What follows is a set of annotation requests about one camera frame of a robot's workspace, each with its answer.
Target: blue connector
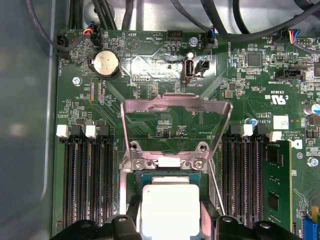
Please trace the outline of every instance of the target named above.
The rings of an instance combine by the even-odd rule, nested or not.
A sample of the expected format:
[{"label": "blue connector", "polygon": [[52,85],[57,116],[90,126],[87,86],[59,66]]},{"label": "blue connector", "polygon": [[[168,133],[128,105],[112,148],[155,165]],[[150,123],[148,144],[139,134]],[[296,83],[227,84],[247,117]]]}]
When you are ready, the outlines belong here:
[{"label": "blue connector", "polygon": [[318,224],[313,223],[311,218],[303,219],[303,239],[317,240]]}]

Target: white connector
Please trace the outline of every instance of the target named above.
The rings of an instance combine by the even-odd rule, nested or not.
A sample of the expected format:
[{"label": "white connector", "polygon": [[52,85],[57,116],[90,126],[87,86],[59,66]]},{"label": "white connector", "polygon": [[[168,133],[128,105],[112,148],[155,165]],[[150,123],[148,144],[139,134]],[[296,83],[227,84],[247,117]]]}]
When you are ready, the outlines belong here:
[{"label": "white connector", "polygon": [[68,128],[68,125],[65,125],[65,124],[58,124],[56,126],[56,135],[59,137],[59,138],[64,138],[64,139],[67,139],[69,138],[69,128]]},{"label": "white connector", "polygon": [[272,131],[269,134],[269,141],[270,142],[276,142],[278,140],[281,140],[282,132],[281,131]]},{"label": "white connector", "polygon": [[250,137],[254,134],[254,128],[252,124],[243,124],[240,130],[240,136],[242,138]]},{"label": "white connector", "polygon": [[85,127],[85,136],[90,139],[95,139],[97,137],[97,128],[95,125],[87,125]]}]

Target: ram slot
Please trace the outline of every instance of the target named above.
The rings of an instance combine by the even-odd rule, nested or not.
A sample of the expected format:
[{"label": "ram slot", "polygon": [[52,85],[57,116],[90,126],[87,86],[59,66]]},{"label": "ram slot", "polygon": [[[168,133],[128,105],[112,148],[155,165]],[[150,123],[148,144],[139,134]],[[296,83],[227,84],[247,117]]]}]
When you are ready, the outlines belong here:
[{"label": "ram slot", "polygon": [[92,202],[91,202],[91,190],[92,190],[92,161],[93,161],[93,157],[92,157],[92,148],[93,148],[93,144],[88,143],[87,144],[87,148],[86,148],[86,164],[87,164],[87,168],[86,168],[86,195],[85,195],[85,218],[86,220],[90,220],[91,219],[91,206],[92,206]]},{"label": "ram slot", "polygon": [[100,145],[91,143],[90,165],[90,220],[99,222],[101,205],[101,155]]},{"label": "ram slot", "polygon": [[254,159],[255,168],[253,169],[254,175],[256,176],[256,191],[255,191],[255,206],[253,213],[256,216],[256,222],[262,221],[264,219],[263,215],[263,158],[265,158],[263,142],[261,139],[257,138],[254,143]]},{"label": "ram slot", "polygon": [[236,217],[244,224],[245,218],[245,202],[244,202],[244,195],[245,195],[245,167],[243,164],[243,146],[241,142],[234,143],[234,154],[235,154],[235,161],[238,163],[238,172],[236,174],[236,181],[238,183],[238,198],[237,198],[237,213]]},{"label": "ram slot", "polygon": [[239,214],[239,158],[236,152],[236,143],[233,141],[231,143],[231,147],[229,148],[229,152],[231,154],[231,162],[232,162],[232,215],[237,217]]},{"label": "ram slot", "polygon": [[228,164],[228,146],[229,143],[227,139],[224,139],[222,142],[222,150],[221,150],[221,176],[220,176],[220,192],[222,198],[222,204],[226,210],[226,214],[230,214],[228,208],[228,171],[227,171],[227,164]]},{"label": "ram slot", "polygon": [[64,148],[63,226],[77,221],[76,163],[80,157],[80,143],[67,143]]},{"label": "ram slot", "polygon": [[254,222],[252,220],[253,211],[252,211],[252,201],[253,201],[253,180],[256,180],[256,177],[253,174],[253,143],[250,138],[246,142],[246,189],[247,189],[247,201],[246,201],[246,219],[247,226],[251,229],[254,227]]},{"label": "ram slot", "polygon": [[70,143],[64,144],[64,170],[63,170],[63,229],[70,225],[70,209],[69,209],[69,183],[71,182],[69,176],[69,165],[71,163],[70,152],[72,145]]},{"label": "ram slot", "polygon": [[108,140],[101,146],[103,152],[103,175],[104,175],[104,198],[103,198],[103,220],[107,222],[107,219],[113,215],[114,204],[114,151],[113,145]]},{"label": "ram slot", "polygon": [[87,194],[87,144],[78,145],[78,158],[76,160],[76,208],[77,220],[86,219],[86,194]]}]

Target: screw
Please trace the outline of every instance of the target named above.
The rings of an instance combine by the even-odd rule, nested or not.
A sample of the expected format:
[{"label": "screw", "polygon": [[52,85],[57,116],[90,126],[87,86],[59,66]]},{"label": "screw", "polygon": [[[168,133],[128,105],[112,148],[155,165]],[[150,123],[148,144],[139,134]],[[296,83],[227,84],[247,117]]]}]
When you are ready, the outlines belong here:
[{"label": "screw", "polygon": [[260,223],[260,227],[262,227],[262,228],[264,228],[264,229],[269,229],[269,228],[270,228],[269,224],[267,224],[267,223],[265,223],[265,222],[261,222],[261,223]]},{"label": "screw", "polygon": [[309,167],[316,167],[319,164],[319,160],[315,157],[309,157],[306,164],[308,164]]},{"label": "screw", "polygon": [[131,145],[131,150],[132,150],[132,151],[135,151],[135,150],[137,150],[137,145],[135,145],[135,144],[132,144],[132,145]]},{"label": "screw", "polygon": [[206,145],[201,145],[201,146],[200,146],[200,150],[201,150],[202,152],[204,152],[205,150],[207,150]]},{"label": "screw", "polygon": [[199,40],[198,40],[198,38],[196,38],[195,36],[193,36],[193,37],[191,37],[191,38],[189,39],[189,45],[190,45],[191,47],[196,47],[196,46],[198,46],[198,43],[199,43]]},{"label": "screw", "polygon": [[142,170],[145,168],[145,161],[143,159],[137,159],[133,162],[133,166],[137,170]]},{"label": "screw", "polygon": [[126,217],[119,217],[118,221],[119,222],[125,222],[125,221],[127,221],[127,218]]},{"label": "screw", "polygon": [[82,80],[80,77],[77,77],[75,76],[73,79],[72,79],[72,84],[76,87],[79,87],[81,84],[82,84]]},{"label": "screw", "polygon": [[232,219],[230,217],[228,217],[228,216],[224,216],[222,218],[222,220],[225,221],[226,223],[231,223],[232,222]]},{"label": "screw", "polygon": [[135,166],[136,166],[137,169],[139,169],[139,168],[141,168],[142,164],[141,164],[140,161],[136,161],[135,162]]},{"label": "screw", "polygon": [[196,160],[194,163],[193,163],[193,166],[198,169],[198,170],[201,170],[203,167],[204,167],[204,162],[202,160]]}]

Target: white label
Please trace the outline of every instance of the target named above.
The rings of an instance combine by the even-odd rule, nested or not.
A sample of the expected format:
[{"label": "white label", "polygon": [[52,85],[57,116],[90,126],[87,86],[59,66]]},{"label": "white label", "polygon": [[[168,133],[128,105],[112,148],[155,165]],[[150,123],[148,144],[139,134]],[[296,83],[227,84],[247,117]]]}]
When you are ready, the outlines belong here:
[{"label": "white label", "polygon": [[274,130],[288,130],[289,117],[288,116],[273,116],[273,129]]},{"label": "white label", "polygon": [[181,159],[175,157],[161,156],[158,158],[159,168],[179,168],[181,165]]}]

